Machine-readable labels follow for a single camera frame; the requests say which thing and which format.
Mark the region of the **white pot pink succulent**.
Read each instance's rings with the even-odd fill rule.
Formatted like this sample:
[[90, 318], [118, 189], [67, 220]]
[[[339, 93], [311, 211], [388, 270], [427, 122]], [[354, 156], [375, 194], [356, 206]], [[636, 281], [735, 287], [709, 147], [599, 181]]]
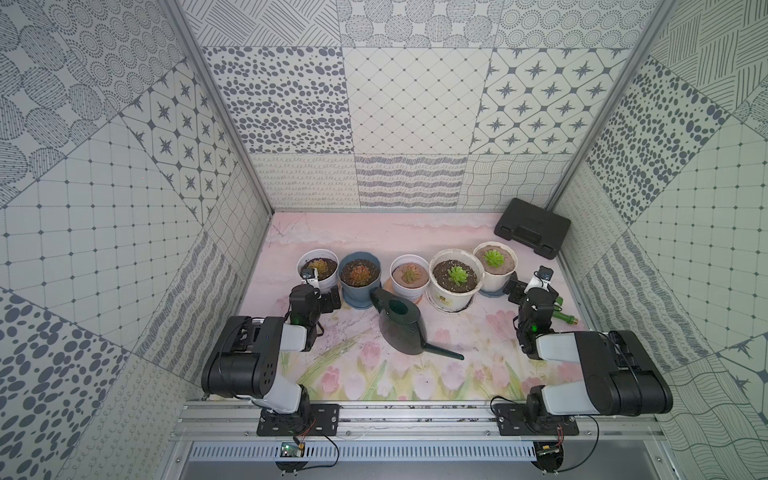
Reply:
[[415, 254], [401, 255], [391, 263], [390, 279], [395, 295], [418, 303], [430, 283], [428, 263]]

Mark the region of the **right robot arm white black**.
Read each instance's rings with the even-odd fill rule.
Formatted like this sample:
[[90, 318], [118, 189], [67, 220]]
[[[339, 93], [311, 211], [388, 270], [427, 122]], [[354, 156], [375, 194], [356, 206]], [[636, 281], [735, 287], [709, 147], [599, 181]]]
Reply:
[[572, 433], [575, 416], [666, 414], [673, 395], [637, 335], [629, 330], [558, 333], [552, 319], [559, 312], [553, 271], [542, 267], [524, 283], [512, 274], [503, 288], [518, 306], [513, 321], [518, 344], [532, 360], [576, 366], [577, 381], [537, 385], [529, 391], [523, 421], [535, 433]]

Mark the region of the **white pot yellow-brown succulent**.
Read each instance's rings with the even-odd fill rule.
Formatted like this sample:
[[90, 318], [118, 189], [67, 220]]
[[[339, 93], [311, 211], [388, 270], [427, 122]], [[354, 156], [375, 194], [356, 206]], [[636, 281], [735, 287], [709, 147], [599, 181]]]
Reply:
[[327, 293], [339, 282], [338, 257], [330, 250], [315, 249], [305, 253], [297, 263], [297, 273], [305, 267], [314, 267], [318, 270], [320, 293]]

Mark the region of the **white pot bright green succulent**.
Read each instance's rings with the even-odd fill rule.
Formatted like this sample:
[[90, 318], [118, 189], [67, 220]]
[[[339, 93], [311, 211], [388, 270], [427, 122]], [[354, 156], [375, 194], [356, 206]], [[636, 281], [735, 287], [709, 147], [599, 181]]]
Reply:
[[484, 269], [480, 293], [487, 297], [503, 296], [503, 288], [519, 264], [515, 251], [503, 243], [487, 241], [476, 246], [473, 255]]

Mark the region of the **blue-grey pot red succulent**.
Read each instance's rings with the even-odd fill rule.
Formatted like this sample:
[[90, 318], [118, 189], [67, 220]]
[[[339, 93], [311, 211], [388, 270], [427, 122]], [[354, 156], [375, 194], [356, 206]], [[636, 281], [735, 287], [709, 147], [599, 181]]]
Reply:
[[381, 265], [369, 252], [354, 252], [340, 263], [344, 302], [352, 308], [365, 310], [372, 306], [371, 292], [381, 286]]

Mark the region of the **dark green watering can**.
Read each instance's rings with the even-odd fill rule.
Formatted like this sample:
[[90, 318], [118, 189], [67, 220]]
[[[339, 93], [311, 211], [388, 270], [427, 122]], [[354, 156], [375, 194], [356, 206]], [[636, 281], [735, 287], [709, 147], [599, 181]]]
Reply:
[[424, 320], [413, 302], [393, 295], [381, 287], [372, 290], [370, 298], [379, 313], [381, 335], [395, 350], [411, 356], [431, 353], [460, 361], [465, 359], [460, 353], [427, 341]]

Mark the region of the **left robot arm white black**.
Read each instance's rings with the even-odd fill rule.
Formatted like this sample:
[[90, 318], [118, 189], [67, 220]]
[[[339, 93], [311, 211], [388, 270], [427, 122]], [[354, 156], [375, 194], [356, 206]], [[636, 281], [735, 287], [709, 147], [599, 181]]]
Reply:
[[202, 390], [260, 407], [259, 436], [334, 436], [340, 406], [313, 404], [305, 386], [279, 373], [278, 360], [309, 352], [324, 332], [320, 316], [340, 308], [336, 286], [323, 293], [303, 283], [291, 290], [284, 316], [230, 317], [203, 367]]

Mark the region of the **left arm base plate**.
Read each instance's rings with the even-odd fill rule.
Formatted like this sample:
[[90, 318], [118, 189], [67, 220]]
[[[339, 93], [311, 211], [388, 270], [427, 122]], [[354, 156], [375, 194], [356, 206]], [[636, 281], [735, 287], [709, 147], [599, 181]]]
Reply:
[[339, 404], [310, 404], [296, 413], [279, 414], [262, 410], [257, 428], [259, 437], [335, 436], [338, 430]]

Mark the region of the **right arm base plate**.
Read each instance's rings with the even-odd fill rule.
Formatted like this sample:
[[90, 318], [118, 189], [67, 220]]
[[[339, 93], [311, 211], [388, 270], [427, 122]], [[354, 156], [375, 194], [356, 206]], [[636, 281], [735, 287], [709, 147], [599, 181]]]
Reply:
[[499, 403], [491, 406], [501, 436], [577, 436], [579, 428], [574, 418], [549, 413], [529, 414], [518, 403]]

